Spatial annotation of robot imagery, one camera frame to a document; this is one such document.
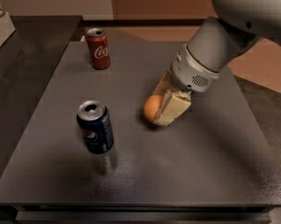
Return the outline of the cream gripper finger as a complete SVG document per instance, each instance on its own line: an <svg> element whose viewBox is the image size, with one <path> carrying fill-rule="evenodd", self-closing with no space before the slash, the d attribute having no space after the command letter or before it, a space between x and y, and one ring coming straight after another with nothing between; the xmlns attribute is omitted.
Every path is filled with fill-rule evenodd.
<svg viewBox="0 0 281 224"><path fill-rule="evenodd" d="M153 123L164 127L175 121L191 106L190 95L191 92L167 90Z"/></svg>
<svg viewBox="0 0 281 224"><path fill-rule="evenodd" d="M173 93L174 88L170 80L170 72L166 71L160 79L158 85L153 91L153 95L165 95L166 93Z"/></svg>

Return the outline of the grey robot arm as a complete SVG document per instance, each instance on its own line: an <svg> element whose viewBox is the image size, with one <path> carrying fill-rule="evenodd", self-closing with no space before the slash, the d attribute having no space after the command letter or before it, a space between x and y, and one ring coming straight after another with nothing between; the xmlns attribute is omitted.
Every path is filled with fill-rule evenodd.
<svg viewBox="0 0 281 224"><path fill-rule="evenodd" d="M212 0L216 17L207 18L171 62L153 94L158 103L145 107L145 117L167 126L203 93L233 59L262 38L281 47L281 0Z"/></svg>

